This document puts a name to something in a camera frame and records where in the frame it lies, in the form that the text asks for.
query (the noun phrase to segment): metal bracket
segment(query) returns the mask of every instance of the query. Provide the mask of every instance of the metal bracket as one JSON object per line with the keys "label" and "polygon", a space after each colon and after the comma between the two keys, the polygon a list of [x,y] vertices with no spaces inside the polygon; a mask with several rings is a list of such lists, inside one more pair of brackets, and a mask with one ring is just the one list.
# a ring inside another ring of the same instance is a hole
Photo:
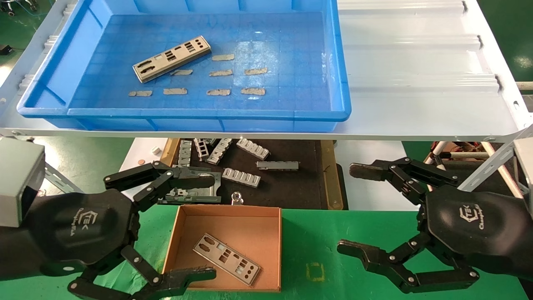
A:
{"label": "metal bracket", "polygon": [[44,178],[65,194],[83,193],[82,189],[77,187],[67,177],[65,177],[47,162],[44,163]]}

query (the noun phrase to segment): green table surface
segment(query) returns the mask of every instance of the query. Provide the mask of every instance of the green table surface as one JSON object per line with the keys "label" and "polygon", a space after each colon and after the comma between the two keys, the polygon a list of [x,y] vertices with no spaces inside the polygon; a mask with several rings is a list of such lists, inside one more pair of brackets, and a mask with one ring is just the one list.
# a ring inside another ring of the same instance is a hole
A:
{"label": "green table surface", "polygon": [[[141,215],[135,248],[161,271],[176,214],[176,207],[155,206]],[[424,294],[403,294],[385,277],[367,273],[361,262],[336,251],[339,239],[349,239],[392,250],[416,234],[414,212],[385,211],[282,211],[281,293],[218,293],[187,291],[182,299],[527,299],[518,279],[480,272],[469,289]],[[436,258],[422,252],[407,265],[415,272],[445,270]],[[67,292],[74,275],[34,277],[0,282],[6,300],[76,299]],[[145,283],[131,266],[122,263],[96,281],[100,285],[134,292]]]}

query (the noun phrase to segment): small metal part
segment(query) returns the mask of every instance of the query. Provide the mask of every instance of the small metal part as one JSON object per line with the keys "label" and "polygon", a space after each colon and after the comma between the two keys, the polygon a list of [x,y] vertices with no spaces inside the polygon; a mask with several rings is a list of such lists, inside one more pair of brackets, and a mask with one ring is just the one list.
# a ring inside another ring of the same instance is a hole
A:
{"label": "small metal part", "polygon": [[243,203],[243,195],[240,192],[233,192],[231,194],[231,205],[242,205]]}
{"label": "small metal part", "polygon": [[179,167],[189,167],[191,165],[191,150],[192,142],[189,140],[181,140],[180,152],[177,157],[177,165]]}
{"label": "small metal part", "polygon": [[229,76],[232,74],[233,74],[233,70],[229,69],[229,70],[220,70],[220,71],[210,72],[209,76]]}
{"label": "small metal part", "polygon": [[131,91],[128,93],[128,96],[130,97],[149,97],[152,95],[152,91]]}
{"label": "small metal part", "polygon": [[252,285],[261,270],[258,264],[207,233],[200,238],[192,250],[247,286]]}
{"label": "small metal part", "polygon": [[258,159],[262,161],[264,161],[267,158],[267,156],[270,154],[270,152],[267,149],[245,138],[242,138],[237,142],[237,147],[252,154],[253,156],[257,157]]}
{"label": "small metal part", "polygon": [[259,170],[266,171],[298,171],[298,161],[258,161],[255,163]]}
{"label": "small metal part", "polygon": [[204,142],[208,145],[214,146],[217,139],[204,139]]}
{"label": "small metal part", "polygon": [[157,154],[161,153],[161,148],[155,146],[154,148],[150,149],[150,152],[151,152],[153,155],[157,155]]}
{"label": "small metal part", "polygon": [[213,57],[211,59],[213,61],[233,60],[233,59],[235,59],[235,54],[213,55]]}
{"label": "small metal part", "polygon": [[229,94],[231,94],[231,90],[216,89],[207,91],[209,96],[228,96]]}
{"label": "small metal part", "polygon": [[200,35],[135,64],[133,70],[139,81],[145,83],[209,53],[211,47]]}
{"label": "small metal part", "polygon": [[218,165],[224,156],[224,153],[226,153],[226,150],[230,147],[231,142],[232,139],[221,139],[213,152],[211,152],[211,155],[207,158],[206,162]]}
{"label": "small metal part", "polygon": [[255,188],[259,186],[259,182],[261,181],[261,176],[244,173],[231,168],[224,169],[222,178]]}
{"label": "small metal part", "polygon": [[185,75],[191,75],[192,70],[176,70],[172,73],[170,73],[171,76],[185,76]]}
{"label": "small metal part", "polygon": [[163,89],[163,94],[165,95],[186,95],[187,89],[185,88]]}
{"label": "small metal part", "polygon": [[259,88],[245,88],[240,90],[241,94],[246,95],[258,95],[262,96],[265,94],[265,89],[259,89]]}
{"label": "small metal part", "polygon": [[200,161],[204,161],[206,157],[209,157],[209,150],[204,140],[195,138],[196,151],[198,152],[198,158]]}
{"label": "small metal part", "polygon": [[261,68],[261,69],[246,69],[244,70],[245,75],[259,75],[264,74],[268,71],[268,68]]}

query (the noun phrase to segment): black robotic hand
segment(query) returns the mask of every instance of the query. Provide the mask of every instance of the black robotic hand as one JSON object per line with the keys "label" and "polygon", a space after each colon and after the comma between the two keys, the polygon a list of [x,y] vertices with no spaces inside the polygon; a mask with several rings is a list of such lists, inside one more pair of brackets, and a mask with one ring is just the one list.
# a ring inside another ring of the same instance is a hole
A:
{"label": "black robotic hand", "polygon": [[[359,258],[366,271],[386,276],[404,293],[465,289],[479,278],[472,267],[533,279],[533,220],[524,199],[458,190],[458,178],[408,157],[351,164],[350,175],[388,181],[418,211],[420,233],[391,252],[341,240],[337,251]],[[434,187],[426,192],[415,181]],[[412,273],[403,264],[428,249],[453,270]]]}
{"label": "black robotic hand", "polygon": [[[214,185],[211,176],[155,161],[104,177],[100,194],[68,193],[37,197],[18,228],[0,227],[0,280],[82,272],[68,290],[82,299],[156,300],[183,295],[189,283],[214,279],[213,268],[159,274],[133,248],[139,212],[146,211],[173,188]],[[121,193],[151,183],[131,201]],[[134,295],[93,284],[127,260],[147,284]]]}

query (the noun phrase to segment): brown cardboard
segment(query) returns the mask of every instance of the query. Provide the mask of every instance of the brown cardboard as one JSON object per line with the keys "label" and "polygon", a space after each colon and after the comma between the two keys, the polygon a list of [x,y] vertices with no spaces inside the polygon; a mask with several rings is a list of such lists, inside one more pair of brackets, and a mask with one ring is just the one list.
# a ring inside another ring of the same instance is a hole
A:
{"label": "brown cardboard", "polygon": [[[251,287],[192,251],[204,233],[217,238],[261,267]],[[213,280],[190,284],[191,290],[281,291],[281,209],[257,206],[182,205],[163,272],[210,266]]]}

